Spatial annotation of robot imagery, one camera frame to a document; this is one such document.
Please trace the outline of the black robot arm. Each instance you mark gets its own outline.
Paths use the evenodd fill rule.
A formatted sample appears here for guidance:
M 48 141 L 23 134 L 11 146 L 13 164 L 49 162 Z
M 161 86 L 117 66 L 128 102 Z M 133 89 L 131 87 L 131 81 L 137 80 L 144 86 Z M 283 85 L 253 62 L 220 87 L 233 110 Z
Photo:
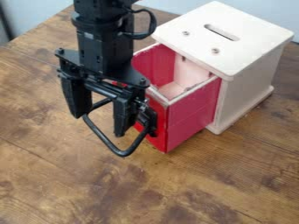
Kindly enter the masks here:
M 148 30 L 135 31 L 132 4 L 137 0 L 73 0 L 71 22 L 76 27 L 79 48 L 57 49 L 60 84 L 73 117 L 92 110 L 92 94 L 113 102 L 115 135 L 121 137 L 135 125 L 145 100 L 149 80 L 133 69 L 133 42 L 156 29 L 149 17 Z

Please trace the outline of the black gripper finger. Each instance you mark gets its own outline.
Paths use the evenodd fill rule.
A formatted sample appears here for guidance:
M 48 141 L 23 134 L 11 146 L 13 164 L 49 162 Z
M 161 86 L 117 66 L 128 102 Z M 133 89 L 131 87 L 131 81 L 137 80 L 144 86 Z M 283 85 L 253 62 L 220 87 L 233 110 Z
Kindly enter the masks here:
M 115 135 L 123 137 L 136 123 L 136 104 L 127 98 L 113 100 Z

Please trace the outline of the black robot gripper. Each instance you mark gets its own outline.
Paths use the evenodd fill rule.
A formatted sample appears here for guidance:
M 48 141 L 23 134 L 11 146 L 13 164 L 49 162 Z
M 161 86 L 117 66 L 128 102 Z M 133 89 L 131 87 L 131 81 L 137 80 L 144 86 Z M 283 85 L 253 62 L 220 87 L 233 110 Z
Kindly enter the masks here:
M 144 32 L 124 31 L 115 36 L 79 32 L 79 50 L 56 50 L 61 90 L 76 119 L 91 110 L 92 92 L 111 99 L 145 101 L 149 81 L 133 68 L 132 58 L 133 41 L 148 36 Z

